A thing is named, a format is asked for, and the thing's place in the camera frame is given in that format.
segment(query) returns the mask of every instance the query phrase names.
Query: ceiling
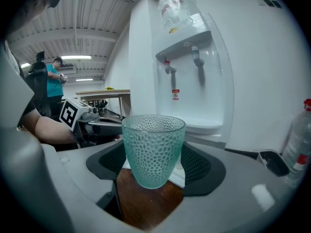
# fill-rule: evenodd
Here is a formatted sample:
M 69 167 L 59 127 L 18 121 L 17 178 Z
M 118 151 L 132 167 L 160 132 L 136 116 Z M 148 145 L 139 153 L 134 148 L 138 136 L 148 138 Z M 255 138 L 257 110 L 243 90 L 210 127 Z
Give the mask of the ceiling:
M 76 67 L 67 84 L 76 78 L 101 81 L 111 52 L 130 20 L 137 0 L 60 0 L 8 38 L 10 50 L 20 64 L 35 62 L 45 52 L 44 62 L 64 55 L 90 55 L 91 60 L 68 60 Z M 23 71 L 28 73 L 30 67 Z

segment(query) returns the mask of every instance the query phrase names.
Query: red bottle cap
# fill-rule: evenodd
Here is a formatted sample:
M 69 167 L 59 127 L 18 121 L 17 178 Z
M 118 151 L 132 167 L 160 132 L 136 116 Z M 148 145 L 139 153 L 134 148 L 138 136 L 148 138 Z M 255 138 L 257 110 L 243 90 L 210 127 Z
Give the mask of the red bottle cap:
M 305 104 L 306 111 L 311 111 L 311 99 L 307 99 L 303 103 Z

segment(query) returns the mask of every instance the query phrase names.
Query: bottle label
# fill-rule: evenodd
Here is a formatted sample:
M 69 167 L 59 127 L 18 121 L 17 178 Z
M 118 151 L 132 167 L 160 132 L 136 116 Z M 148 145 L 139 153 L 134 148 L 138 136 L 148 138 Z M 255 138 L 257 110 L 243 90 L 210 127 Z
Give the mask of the bottle label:
M 307 163 L 307 156 L 304 154 L 300 154 L 297 162 L 294 164 L 293 168 L 298 170 L 298 171 L 302 171 L 304 169 L 304 166 Z

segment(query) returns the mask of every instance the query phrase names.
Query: textured glass cup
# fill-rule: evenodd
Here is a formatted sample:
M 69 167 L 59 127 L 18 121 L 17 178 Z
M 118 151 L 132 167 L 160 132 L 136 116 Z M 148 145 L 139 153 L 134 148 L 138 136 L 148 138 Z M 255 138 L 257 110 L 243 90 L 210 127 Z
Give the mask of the textured glass cup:
M 185 138 L 186 124 L 171 116 L 139 115 L 122 121 L 125 152 L 137 182 L 156 189 L 169 179 Z

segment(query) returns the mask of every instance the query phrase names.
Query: ceiling light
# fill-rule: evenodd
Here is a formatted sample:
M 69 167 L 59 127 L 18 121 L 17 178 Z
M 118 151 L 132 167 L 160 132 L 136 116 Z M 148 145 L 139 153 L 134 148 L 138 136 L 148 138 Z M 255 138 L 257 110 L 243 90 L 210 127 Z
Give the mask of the ceiling light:
M 93 79 L 79 79 L 79 80 L 76 80 L 76 81 L 92 81 Z
M 91 59 L 91 56 L 88 55 L 68 55 L 68 56 L 62 56 L 63 60 L 70 60 L 70 59 Z
M 21 68 L 24 68 L 24 67 L 29 67 L 29 66 L 30 66 L 29 63 L 25 63 L 25 64 L 22 64 L 20 67 L 21 67 Z

